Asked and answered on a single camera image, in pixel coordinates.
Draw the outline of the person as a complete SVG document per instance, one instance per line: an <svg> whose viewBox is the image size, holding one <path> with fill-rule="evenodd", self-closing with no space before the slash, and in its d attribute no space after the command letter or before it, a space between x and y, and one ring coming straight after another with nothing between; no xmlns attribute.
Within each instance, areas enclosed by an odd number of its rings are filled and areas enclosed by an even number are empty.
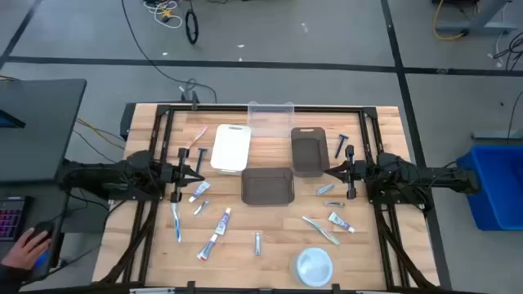
<svg viewBox="0 0 523 294"><path fill-rule="evenodd" d="M49 248L49 233L35 232L35 228L24 232L0 260L0 294L17 294L22 283L31 275L38 258Z"/></svg>

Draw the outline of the green and white toothbrush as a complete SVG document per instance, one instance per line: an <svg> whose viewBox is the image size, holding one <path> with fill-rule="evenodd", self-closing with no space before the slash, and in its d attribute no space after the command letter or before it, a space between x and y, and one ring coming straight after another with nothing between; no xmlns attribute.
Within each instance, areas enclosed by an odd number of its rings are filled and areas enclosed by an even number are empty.
<svg viewBox="0 0 523 294"><path fill-rule="evenodd" d="M306 216L303 216L302 219L311 227L313 227L315 230L317 230L320 234L322 234L328 241L333 243L334 245L339 245L340 241L333 235L329 234L325 229L323 229L320 225L316 224L311 219L307 218Z"/></svg>

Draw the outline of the white plastic bin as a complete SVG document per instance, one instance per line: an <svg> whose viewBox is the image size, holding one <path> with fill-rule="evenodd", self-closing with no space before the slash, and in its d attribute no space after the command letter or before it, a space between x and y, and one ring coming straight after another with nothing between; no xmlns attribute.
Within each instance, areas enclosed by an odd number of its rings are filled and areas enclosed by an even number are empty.
<svg viewBox="0 0 523 294"><path fill-rule="evenodd" d="M212 147L212 168L220 173L239 175L248 164L251 137L248 126L219 125Z"/></svg>

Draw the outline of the red and white toothbrush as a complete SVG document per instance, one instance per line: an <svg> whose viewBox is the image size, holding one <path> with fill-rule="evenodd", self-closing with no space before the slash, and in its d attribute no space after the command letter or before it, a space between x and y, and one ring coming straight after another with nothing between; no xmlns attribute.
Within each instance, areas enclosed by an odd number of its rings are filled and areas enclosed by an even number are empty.
<svg viewBox="0 0 523 294"><path fill-rule="evenodd" d="M186 148L186 149L190 149L191 146L192 146L195 142L197 142L197 141L199 140L199 138L201 138L201 137L205 134L205 132L207 131L207 129L208 129L208 126L207 126L207 125L203 125L203 126L200 128L199 133L198 133L198 134L197 134L197 135L196 135L196 136L195 136L195 137L194 137L194 138L193 138L189 143L186 144L185 148Z"/></svg>

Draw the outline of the silver aluminium profile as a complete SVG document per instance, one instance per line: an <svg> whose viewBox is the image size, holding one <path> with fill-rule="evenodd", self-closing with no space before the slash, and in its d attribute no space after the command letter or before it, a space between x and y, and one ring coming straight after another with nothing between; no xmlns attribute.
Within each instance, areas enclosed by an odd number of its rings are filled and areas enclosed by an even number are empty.
<svg viewBox="0 0 523 294"><path fill-rule="evenodd" d="M175 287L143 287L129 289L128 294L175 294Z"/></svg>

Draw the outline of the blue and white toothbrush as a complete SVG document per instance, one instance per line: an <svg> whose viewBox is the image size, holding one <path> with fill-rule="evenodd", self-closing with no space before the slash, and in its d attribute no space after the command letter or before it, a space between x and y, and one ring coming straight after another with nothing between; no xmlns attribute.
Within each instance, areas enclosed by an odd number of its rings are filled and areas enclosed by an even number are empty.
<svg viewBox="0 0 523 294"><path fill-rule="evenodd" d="M178 208L177 203L171 203L175 235L176 235L177 241L180 243L181 242L181 228L180 228L181 222L180 222L180 217L179 217L177 208Z"/></svg>

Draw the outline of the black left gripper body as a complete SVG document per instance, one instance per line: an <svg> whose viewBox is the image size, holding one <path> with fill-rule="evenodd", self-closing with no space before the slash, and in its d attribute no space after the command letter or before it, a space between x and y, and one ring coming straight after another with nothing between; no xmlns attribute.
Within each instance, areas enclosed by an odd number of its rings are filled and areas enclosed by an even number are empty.
<svg viewBox="0 0 523 294"><path fill-rule="evenodd" d="M175 166L172 171L172 183L174 184L174 188L171 192L171 203L179 203L181 201L181 189L185 188L190 183L189 180L186 179L186 159L188 158L188 156L189 150L187 148L179 148L178 165Z"/></svg>

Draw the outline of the black edge bracket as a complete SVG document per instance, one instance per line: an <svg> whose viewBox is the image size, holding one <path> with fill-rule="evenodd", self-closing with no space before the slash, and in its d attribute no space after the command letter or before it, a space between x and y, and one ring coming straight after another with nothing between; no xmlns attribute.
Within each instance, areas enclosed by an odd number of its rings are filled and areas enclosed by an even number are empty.
<svg viewBox="0 0 523 294"><path fill-rule="evenodd" d="M132 119L135 112L136 103L128 103L125 105L122 117L120 119L119 135L124 141L127 141L128 134L131 129Z"/></svg>

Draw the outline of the smoky grey plastic bin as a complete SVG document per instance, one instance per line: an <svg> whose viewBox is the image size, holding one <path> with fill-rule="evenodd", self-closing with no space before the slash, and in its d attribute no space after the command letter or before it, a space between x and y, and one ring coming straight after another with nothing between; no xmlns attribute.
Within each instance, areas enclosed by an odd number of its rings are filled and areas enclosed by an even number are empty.
<svg viewBox="0 0 523 294"><path fill-rule="evenodd" d="M326 133L322 127L291 130L293 172L299 177L320 177L330 168Z"/></svg>
<svg viewBox="0 0 523 294"><path fill-rule="evenodd" d="M295 198L293 172L289 168L248 168L241 179L241 199L249 206L287 206Z"/></svg>

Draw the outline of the small toothpaste tube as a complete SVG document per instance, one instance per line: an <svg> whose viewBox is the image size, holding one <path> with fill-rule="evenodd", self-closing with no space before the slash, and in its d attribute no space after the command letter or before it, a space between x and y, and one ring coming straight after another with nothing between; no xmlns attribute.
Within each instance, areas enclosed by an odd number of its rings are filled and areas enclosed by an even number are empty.
<svg viewBox="0 0 523 294"><path fill-rule="evenodd" d="M229 219L230 219L230 213L231 208L228 207L225 212L223 213L221 219L219 220L217 227L215 229L215 233L219 235L224 235L226 232L226 227L228 225Z"/></svg>
<svg viewBox="0 0 523 294"><path fill-rule="evenodd" d="M199 253L197 254L197 258L200 260L200 261L206 261L209 256L210 256L210 253L214 247L214 245L216 244L216 241L217 241L217 235L214 234L209 240L208 242L205 244L205 246L199 251Z"/></svg>
<svg viewBox="0 0 523 294"><path fill-rule="evenodd" d="M207 181L203 181L198 186L198 188L195 190L195 192L192 193L192 195L189 198L189 202L190 203L195 202L209 188L210 188L210 184Z"/></svg>
<svg viewBox="0 0 523 294"><path fill-rule="evenodd" d="M329 215L329 218L328 220L339 226L340 228L344 229L345 231L349 232L349 233L354 233L355 232L355 229L353 226L351 226L348 222L346 222L345 220L343 220L336 212L332 212L330 215Z"/></svg>

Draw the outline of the blue plastic crate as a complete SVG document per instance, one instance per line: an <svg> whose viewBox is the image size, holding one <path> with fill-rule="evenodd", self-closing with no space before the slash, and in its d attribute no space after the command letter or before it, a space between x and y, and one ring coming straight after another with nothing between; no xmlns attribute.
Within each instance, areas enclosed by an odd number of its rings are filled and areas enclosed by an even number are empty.
<svg viewBox="0 0 523 294"><path fill-rule="evenodd" d="M467 200L484 231L523 231L523 146L476 145L458 159L480 184Z"/></svg>

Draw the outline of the grey table stand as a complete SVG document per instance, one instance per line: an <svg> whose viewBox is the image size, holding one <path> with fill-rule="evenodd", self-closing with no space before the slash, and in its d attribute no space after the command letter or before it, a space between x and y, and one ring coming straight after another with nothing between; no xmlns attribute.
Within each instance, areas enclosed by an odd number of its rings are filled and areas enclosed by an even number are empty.
<svg viewBox="0 0 523 294"><path fill-rule="evenodd" d="M479 12L470 20L466 21L443 21L439 20L439 13L442 6L451 3L453 0L432 0L437 4L436 12L433 17L432 26L436 33L454 33L453 38L460 38L468 34L508 34L515 31L517 27L504 21L496 22L493 18L507 7L511 0L478 0L484 2Z"/></svg>

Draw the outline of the black desk monitor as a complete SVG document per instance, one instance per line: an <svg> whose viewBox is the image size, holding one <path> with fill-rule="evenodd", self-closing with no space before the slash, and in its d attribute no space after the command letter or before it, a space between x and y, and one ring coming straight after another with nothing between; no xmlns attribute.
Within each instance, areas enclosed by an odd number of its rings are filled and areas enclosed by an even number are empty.
<svg viewBox="0 0 523 294"><path fill-rule="evenodd" d="M0 109L0 128L24 128L25 123Z"/></svg>

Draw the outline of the clear plastic bin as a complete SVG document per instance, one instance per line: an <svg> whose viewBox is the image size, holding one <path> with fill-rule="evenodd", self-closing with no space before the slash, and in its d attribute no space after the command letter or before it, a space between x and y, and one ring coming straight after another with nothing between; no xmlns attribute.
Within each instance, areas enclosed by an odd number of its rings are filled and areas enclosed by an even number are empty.
<svg viewBox="0 0 523 294"><path fill-rule="evenodd" d="M288 138L294 128L295 105L248 103L247 124L254 137Z"/></svg>

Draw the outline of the black aluminium rig frame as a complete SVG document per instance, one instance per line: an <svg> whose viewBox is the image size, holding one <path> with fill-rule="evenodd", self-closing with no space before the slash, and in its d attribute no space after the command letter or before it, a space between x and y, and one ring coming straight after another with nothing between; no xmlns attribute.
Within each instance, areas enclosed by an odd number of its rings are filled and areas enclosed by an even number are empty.
<svg viewBox="0 0 523 294"><path fill-rule="evenodd" d="M154 125L157 105L138 104L132 119L125 157L149 147L150 133ZM216 129L221 124L247 125L247 110L192 112L182 109L174 113L170 148L167 160L177 164L177 150L186 146L203 125L206 133L191 148L190 164L198 158L198 147L211 149ZM294 122L299 127L322 127L326 132L329 159L332 166L343 159L334 158L338 134L349 136L349 144L355 146L355 158L364 159L364 145L360 120L356 112L342 112L342 108L313 108L308 112L295 112ZM381 129L385 151L409 160L405 134L396 107L377 107L378 125ZM291 167L289 138L254 137L251 141L248 167ZM194 216L193 211L202 200L189 203L188 197L198 187L193 183L183 189L179 206L181 216L181 243L176 240L172 223L170 203L159 205L155 222L150 259L147 265L147 286L184 287L195 281L196 287L237 288L302 288L289 272L290 260L308 247L321 247L333 259L332 282L343 289L384 290L381 252L373 208L368 202L363 183L356 182L357 198L346 199L346 186L335 178L323 175L319 178L295 177L295 199L288 206L250 207L241 200L241 177L217 172L211 167L206 155L201 167L210 189L203 195L210 203ZM315 196L318 187L334 183L330 193ZM345 203L345 207L328 207L325 201ZM134 221L136 203L129 202L118 208L106 223L92 279L104 278L125 251ZM217 223L226 208L232 209L226 234L218 237L207 261L197 259L197 253L213 235ZM401 238L405 250L424 276L434 284L440 284L423 214L411 205L396 207ZM355 227L355 233L345 233L328 221L336 212ZM308 225L302 216L311 218L341 244L336 246ZM261 232L261 255L255 256L255 233Z"/></svg>

